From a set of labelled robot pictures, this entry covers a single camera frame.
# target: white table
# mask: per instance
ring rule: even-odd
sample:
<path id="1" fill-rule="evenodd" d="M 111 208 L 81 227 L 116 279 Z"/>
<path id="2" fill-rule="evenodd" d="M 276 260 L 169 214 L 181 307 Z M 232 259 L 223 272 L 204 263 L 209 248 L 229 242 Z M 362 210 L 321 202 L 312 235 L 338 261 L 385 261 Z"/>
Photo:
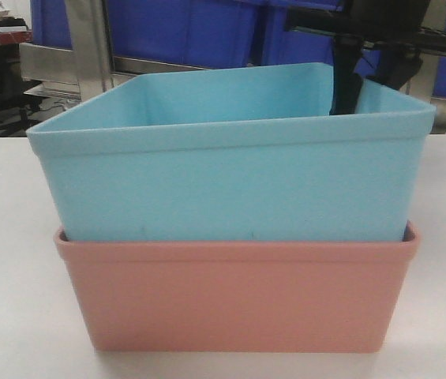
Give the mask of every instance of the white table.
<path id="1" fill-rule="evenodd" d="M 427 139 L 410 217 L 423 243 L 380 353 L 99 353 L 39 162 L 26 139 L 0 139 L 0 378 L 446 379 L 446 136 Z"/>

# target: red object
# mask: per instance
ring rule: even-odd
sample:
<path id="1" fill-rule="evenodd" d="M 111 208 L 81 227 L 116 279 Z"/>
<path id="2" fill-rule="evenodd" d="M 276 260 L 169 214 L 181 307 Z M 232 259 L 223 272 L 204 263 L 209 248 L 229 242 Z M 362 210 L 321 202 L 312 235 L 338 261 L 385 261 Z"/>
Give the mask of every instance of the red object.
<path id="1" fill-rule="evenodd" d="M 419 244 L 54 240 L 113 351 L 377 351 Z"/>
<path id="2" fill-rule="evenodd" d="M 32 32 L 0 32 L 0 46 L 31 42 Z"/>

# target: stacked bins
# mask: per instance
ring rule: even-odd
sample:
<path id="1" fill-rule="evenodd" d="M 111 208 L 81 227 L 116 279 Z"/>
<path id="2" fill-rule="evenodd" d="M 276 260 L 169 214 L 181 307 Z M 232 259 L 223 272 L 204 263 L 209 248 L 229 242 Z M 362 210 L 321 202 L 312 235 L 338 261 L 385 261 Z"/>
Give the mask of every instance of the stacked bins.
<path id="1" fill-rule="evenodd" d="M 102 350 L 371 352 L 434 107 L 322 63 L 137 77 L 28 131 Z"/>

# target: metal pole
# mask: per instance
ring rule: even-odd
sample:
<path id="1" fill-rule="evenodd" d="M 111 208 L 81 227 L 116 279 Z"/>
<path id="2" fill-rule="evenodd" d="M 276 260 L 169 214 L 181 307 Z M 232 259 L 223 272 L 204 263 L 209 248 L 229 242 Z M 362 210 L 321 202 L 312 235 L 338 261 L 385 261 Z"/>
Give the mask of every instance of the metal pole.
<path id="1" fill-rule="evenodd" d="M 114 87 L 104 0 L 65 0 L 83 101 Z"/>

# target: black chair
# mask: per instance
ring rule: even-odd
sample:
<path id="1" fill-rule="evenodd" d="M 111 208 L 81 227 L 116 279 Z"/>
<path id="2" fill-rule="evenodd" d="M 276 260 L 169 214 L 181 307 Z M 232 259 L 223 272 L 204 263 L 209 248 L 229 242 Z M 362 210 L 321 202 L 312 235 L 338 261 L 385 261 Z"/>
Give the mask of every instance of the black chair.
<path id="1" fill-rule="evenodd" d="M 21 116 L 20 121 L 0 125 L 0 137 L 8 137 L 39 123 L 28 118 L 28 108 L 30 113 L 39 111 L 43 98 L 24 94 L 39 82 L 22 80 L 18 59 L 11 59 L 17 56 L 16 44 L 0 46 L 0 111 L 17 107 Z"/>

